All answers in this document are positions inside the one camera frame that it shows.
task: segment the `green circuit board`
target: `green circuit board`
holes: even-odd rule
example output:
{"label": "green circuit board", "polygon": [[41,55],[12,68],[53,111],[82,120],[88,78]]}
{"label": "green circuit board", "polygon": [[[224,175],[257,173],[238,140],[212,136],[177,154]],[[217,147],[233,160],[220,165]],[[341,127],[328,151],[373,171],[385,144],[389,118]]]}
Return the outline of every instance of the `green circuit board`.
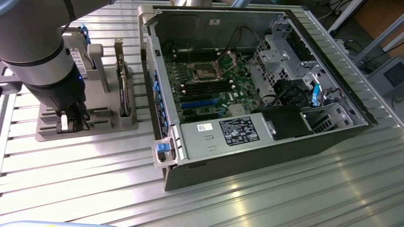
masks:
{"label": "green circuit board", "polygon": [[[217,114],[217,117],[210,119],[225,118],[230,116],[228,107],[233,104],[242,104],[245,113],[249,114],[253,109],[260,105],[260,99],[256,95],[256,89],[252,83],[250,78],[246,76],[248,68],[245,67],[245,62],[241,57],[236,58],[237,65],[222,74],[220,81],[230,81],[234,87],[225,92],[210,93],[212,99],[214,101],[213,105],[201,106],[194,108],[181,108],[184,103],[196,103],[206,101],[194,100],[189,102],[181,102],[181,97],[185,96],[182,93],[184,84],[204,84],[204,80],[210,80],[212,78],[200,78],[201,82],[194,82],[194,77],[192,73],[190,65],[204,65],[210,64],[212,62],[190,62],[190,63],[176,63],[165,59],[166,73],[170,84],[172,96],[176,103],[176,109],[178,113],[178,118],[181,123],[197,122],[205,120],[202,116],[213,116]],[[220,61],[220,69],[224,72],[233,66],[232,59],[229,56],[224,56]]]}

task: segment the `white sticker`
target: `white sticker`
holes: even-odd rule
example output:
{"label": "white sticker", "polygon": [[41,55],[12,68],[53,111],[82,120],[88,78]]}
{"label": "white sticker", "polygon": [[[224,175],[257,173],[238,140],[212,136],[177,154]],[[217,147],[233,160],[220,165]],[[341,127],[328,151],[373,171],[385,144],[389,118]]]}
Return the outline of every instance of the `white sticker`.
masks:
{"label": "white sticker", "polygon": [[212,130],[212,129],[213,129],[213,127],[212,127],[210,123],[197,125],[197,131],[208,131],[208,130]]}
{"label": "white sticker", "polygon": [[84,66],[84,62],[82,62],[82,58],[81,58],[80,52],[78,51],[70,51],[70,55],[73,57],[73,61],[74,61],[76,66],[78,68],[80,74],[86,74],[85,66]]}
{"label": "white sticker", "polygon": [[210,20],[209,25],[220,25],[220,20],[216,19]]}

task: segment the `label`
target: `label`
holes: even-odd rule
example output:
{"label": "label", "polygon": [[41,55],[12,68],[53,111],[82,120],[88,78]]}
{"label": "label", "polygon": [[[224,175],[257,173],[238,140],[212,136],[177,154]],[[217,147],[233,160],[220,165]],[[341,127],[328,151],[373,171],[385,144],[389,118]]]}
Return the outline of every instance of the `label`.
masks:
{"label": "label", "polygon": [[197,131],[208,131],[208,130],[212,130],[212,129],[213,129],[213,127],[212,127],[210,123],[197,125]]}
{"label": "label", "polygon": [[82,58],[81,58],[80,52],[78,51],[70,51],[70,55],[73,57],[73,61],[74,61],[76,66],[78,68],[80,74],[86,74],[85,66],[84,66],[84,62],[82,62]]}
{"label": "label", "polygon": [[209,25],[220,25],[220,20],[209,20]]}
{"label": "label", "polygon": [[229,146],[260,140],[249,117],[236,118],[218,123]]}

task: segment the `motherboard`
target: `motherboard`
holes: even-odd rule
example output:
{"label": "motherboard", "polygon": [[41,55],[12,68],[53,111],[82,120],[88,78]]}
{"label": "motherboard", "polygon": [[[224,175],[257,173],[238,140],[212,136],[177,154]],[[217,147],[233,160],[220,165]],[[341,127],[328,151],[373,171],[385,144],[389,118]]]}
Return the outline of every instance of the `motherboard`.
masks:
{"label": "motherboard", "polygon": [[182,123],[245,115],[260,105],[240,53],[226,51],[213,61],[165,59],[165,67]]}

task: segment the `slotted aluminum surface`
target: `slotted aluminum surface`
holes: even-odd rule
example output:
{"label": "slotted aluminum surface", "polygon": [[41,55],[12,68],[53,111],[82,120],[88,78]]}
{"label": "slotted aluminum surface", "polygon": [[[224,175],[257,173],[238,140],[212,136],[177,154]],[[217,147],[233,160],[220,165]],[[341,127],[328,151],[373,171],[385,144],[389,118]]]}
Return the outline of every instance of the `slotted aluminum surface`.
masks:
{"label": "slotted aluminum surface", "polygon": [[72,25],[88,26],[92,42],[105,47],[106,66],[114,63],[113,39],[124,39],[125,60],[134,72],[138,129],[38,143],[33,138],[38,102],[26,90],[1,97],[0,223],[45,220],[118,227],[404,224],[402,124],[338,54],[310,13],[298,7],[286,8],[380,125],[320,155],[162,191],[162,173],[153,167],[149,150],[153,132],[138,56],[137,6],[137,2],[120,1]]}

